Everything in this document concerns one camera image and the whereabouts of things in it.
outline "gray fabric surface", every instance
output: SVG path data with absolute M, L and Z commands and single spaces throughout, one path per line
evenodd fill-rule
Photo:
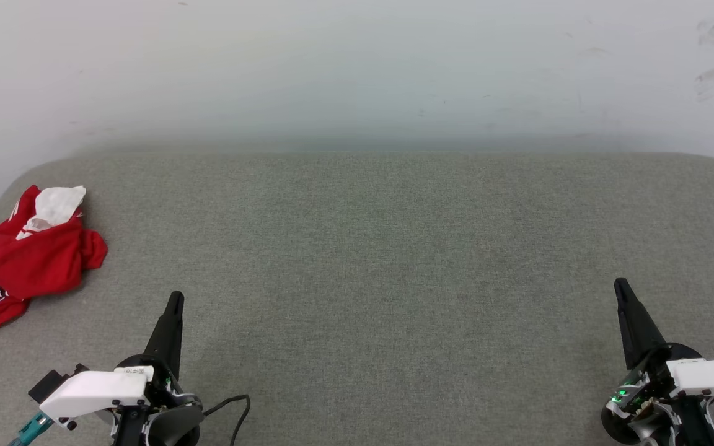
M 103 268 L 0 330 L 0 444 L 51 368 L 141 352 L 187 296 L 181 382 L 238 393 L 237 444 L 609 445 L 612 283 L 714 357 L 714 160 L 688 155 L 108 155 L 26 174 L 88 189 Z M 242 407 L 202 424 L 227 444 Z M 104 445 L 97 418 L 40 443 Z

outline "black cable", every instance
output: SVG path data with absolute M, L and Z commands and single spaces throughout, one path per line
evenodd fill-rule
M 239 395 L 237 397 L 233 398 L 228 398 L 222 403 L 217 404 L 216 406 L 213 406 L 211 409 L 206 410 L 206 412 L 203 412 L 203 415 L 205 417 L 208 417 L 210 414 L 218 411 L 219 409 L 222 409 L 223 407 L 227 406 L 230 403 L 233 403 L 233 401 L 241 401 L 241 400 L 247 400 L 247 406 L 244 407 L 244 412 L 241 413 L 241 418 L 239 418 L 239 422 L 236 423 L 236 428 L 233 429 L 233 435 L 230 436 L 230 446 L 233 446 L 236 442 L 236 435 L 239 433 L 239 428 L 241 427 L 241 423 L 244 423 L 244 418 L 247 417 L 247 413 L 250 412 L 250 395 Z

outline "white cloth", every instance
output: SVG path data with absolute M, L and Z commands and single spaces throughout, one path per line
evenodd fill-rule
M 16 240 L 22 240 L 35 232 L 45 231 L 67 223 L 82 204 L 85 194 L 87 194 L 87 189 L 84 186 L 43 189 L 35 198 L 34 217 L 30 218 L 24 228 L 18 232 Z

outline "gray object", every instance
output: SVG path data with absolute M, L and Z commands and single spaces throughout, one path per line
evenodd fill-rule
M 0 444 L 51 368 L 141 351 L 173 290 L 182 385 L 206 407 L 249 393 L 243 446 L 614 444 L 618 276 L 666 339 L 714 357 L 712 159 L 108 155 L 32 170 L 0 221 L 32 183 L 87 187 L 110 253 L 0 330 Z M 242 409 L 200 444 L 226 444 Z M 107 435 L 90 417 L 39 441 Z

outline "teal connector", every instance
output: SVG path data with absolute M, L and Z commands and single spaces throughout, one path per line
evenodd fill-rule
M 38 412 L 29 423 L 24 424 L 18 431 L 18 438 L 13 440 L 9 446 L 29 446 L 40 434 L 46 432 L 54 421 L 43 412 Z

